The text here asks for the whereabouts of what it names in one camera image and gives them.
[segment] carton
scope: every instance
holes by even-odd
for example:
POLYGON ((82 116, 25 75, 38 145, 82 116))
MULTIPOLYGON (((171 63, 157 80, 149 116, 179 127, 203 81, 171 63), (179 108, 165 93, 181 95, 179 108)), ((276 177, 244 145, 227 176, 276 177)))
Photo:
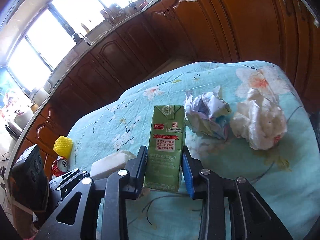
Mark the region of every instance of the carton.
POLYGON ((181 183, 181 152, 185 144, 184 106, 155 106, 144 186, 177 192, 181 183))

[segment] white sponge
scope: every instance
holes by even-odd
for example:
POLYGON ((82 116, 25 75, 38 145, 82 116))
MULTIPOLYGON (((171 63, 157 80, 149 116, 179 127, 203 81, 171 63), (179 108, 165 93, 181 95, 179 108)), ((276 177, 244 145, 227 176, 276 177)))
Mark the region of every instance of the white sponge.
POLYGON ((104 157, 91 166, 90 177, 93 180, 109 177, 115 171, 124 169, 124 166, 130 159, 136 156, 128 151, 118 151, 104 157))

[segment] crumpled wrapper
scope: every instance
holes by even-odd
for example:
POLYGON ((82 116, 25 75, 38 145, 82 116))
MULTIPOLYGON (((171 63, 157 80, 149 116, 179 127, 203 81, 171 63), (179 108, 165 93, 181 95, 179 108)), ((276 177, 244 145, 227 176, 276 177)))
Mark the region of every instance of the crumpled wrapper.
POLYGON ((191 91, 186 91, 185 112, 187 125, 193 132, 200 132, 218 139, 227 139, 227 120, 231 113, 228 103, 222 100, 222 90, 217 86, 213 91, 193 98, 191 91))
POLYGON ((287 132, 276 97, 266 98, 257 89, 250 89, 246 101, 237 104, 230 126, 236 137, 245 138, 255 150, 270 149, 287 132))

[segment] white crumpled tissue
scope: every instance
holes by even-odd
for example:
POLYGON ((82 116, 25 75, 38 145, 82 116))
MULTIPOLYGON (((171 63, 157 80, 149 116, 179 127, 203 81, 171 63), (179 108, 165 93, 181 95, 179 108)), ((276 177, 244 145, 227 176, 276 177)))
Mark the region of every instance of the white crumpled tissue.
POLYGON ((191 91, 186 91, 185 111, 187 125, 193 132, 204 133, 219 139, 227 139, 228 130, 225 115, 231 113, 228 103, 222 100, 220 86, 211 92, 193 99, 191 91))
POLYGON ((236 137, 245 138, 255 150, 270 149, 287 132, 286 118, 276 97, 266 98, 257 89, 250 89, 246 101, 237 104, 230 126, 236 137))

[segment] soda can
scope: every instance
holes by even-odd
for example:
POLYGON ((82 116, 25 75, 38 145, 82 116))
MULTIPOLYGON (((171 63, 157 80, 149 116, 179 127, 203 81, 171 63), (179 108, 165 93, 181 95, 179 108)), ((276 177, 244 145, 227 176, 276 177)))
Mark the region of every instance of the soda can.
POLYGON ((52 164, 52 175, 59 177, 69 171, 69 163, 65 157, 60 157, 52 164))

